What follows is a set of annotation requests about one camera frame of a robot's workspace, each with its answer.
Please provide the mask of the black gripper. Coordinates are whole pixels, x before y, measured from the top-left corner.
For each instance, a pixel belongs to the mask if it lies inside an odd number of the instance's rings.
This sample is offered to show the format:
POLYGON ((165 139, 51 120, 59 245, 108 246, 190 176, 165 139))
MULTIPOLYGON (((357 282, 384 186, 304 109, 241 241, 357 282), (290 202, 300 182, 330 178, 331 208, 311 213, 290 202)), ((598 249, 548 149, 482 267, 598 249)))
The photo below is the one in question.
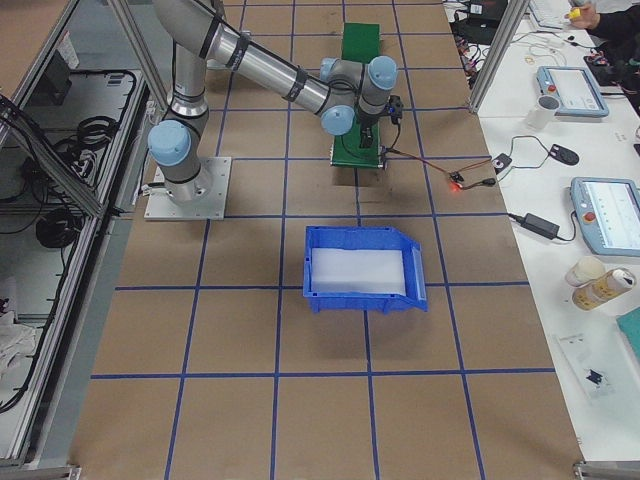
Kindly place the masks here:
POLYGON ((374 143, 373 127, 378 124, 379 115, 371 115, 369 113, 357 114, 359 135, 360 135, 360 148, 370 148, 374 143))

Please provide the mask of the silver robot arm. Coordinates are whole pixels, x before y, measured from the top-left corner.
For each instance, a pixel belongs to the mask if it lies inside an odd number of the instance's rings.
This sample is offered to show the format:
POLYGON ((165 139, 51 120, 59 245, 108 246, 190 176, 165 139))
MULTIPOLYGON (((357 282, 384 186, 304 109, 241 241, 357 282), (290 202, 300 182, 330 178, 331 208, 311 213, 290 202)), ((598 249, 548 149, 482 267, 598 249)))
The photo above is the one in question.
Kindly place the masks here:
POLYGON ((204 90, 210 60, 318 116, 333 136, 357 126, 362 147, 372 143, 380 118, 394 123, 401 118, 400 99, 392 92, 397 65, 388 56, 365 63, 325 58, 314 77, 235 30, 213 6, 201 1, 156 1, 153 6, 172 38, 174 66, 169 111, 149 133, 148 147, 177 204, 204 198, 213 184, 197 155, 209 116, 204 90))

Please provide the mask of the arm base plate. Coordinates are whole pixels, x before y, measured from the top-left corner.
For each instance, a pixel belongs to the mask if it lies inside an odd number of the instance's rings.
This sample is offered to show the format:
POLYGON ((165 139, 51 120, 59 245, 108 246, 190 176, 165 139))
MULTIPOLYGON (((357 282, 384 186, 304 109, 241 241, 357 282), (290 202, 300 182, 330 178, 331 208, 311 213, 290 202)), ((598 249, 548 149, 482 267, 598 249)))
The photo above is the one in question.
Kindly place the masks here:
POLYGON ((144 188, 148 203, 144 217, 157 221, 223 220, 231 174, 231 157, 201 157, 201 177, 190 184, 164 185, 155 169, 153 181, 161 186, 144 188))

